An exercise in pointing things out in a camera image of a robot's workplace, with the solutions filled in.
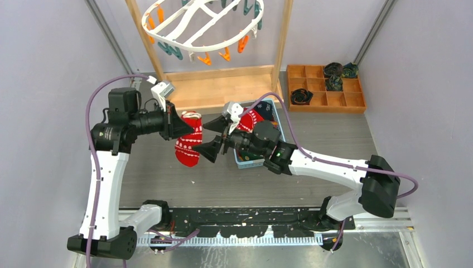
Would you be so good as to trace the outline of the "red snowflake sock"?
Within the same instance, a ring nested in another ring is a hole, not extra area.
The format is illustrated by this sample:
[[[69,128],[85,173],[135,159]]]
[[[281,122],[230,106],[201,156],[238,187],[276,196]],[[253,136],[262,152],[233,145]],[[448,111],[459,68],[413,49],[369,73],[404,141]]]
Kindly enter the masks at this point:
[[[195,111],[183,111],[181,118],[193,129],[193,133],[180,137],[175,143],[175,156],[177,160],[187,166],[194,167],[198,164],[200,154],[193,150],[194,146],[202,144],[202,115]]]
[[[250,110],[240,119],[236,128],[241,131],[252,132],[254,126],[261,121],[264,121],[264,118],[258,112]]]

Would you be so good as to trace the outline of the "navy sock with white cuff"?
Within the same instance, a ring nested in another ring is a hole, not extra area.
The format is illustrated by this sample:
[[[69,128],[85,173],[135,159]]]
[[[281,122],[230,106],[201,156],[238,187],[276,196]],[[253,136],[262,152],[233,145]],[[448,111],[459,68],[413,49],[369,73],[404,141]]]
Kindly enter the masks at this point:
[[[264,119],[274,121],[273,106],[267,101],[259,102],[254,110]]]

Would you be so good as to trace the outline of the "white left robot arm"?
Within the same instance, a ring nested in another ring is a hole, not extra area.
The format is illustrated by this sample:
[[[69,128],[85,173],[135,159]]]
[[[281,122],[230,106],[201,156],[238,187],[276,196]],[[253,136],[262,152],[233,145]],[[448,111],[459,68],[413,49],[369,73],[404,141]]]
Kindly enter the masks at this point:
[[[108,94],[103,120],[90,131],[91,155],[88,205],[79,233],[69,237],[67,249],[94,257],[129,260],[138,237],[151,227],[165,231],[171,224],[165,201],[147,200],[129,219],[119,220],[119,200],[132,145],[140,135],[158,133],[164,140],[191,134],[193,129],[169,100],[153,98],[154,109],[141,107],[141,94],[116,88]]]

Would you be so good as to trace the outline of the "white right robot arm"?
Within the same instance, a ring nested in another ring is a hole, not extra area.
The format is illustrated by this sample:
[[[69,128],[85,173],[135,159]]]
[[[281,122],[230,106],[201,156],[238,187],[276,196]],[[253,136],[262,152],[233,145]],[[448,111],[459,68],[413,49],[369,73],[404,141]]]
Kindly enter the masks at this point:
[[[204,124],[204,128],[221,130],[211,142],[193,147],[210,162],[233,148],[264,158],[263,165],[275,174],[310,176],[350,188],[346,194],[324,200],[318,221],[325,229],[333,229],[345,218],[360,213],[380,218],[394,215],[400,180],[380,156],[350,160],[311,152],[283,141],[270,121],[258,122],[251,132],[231,131],[221,116]]]

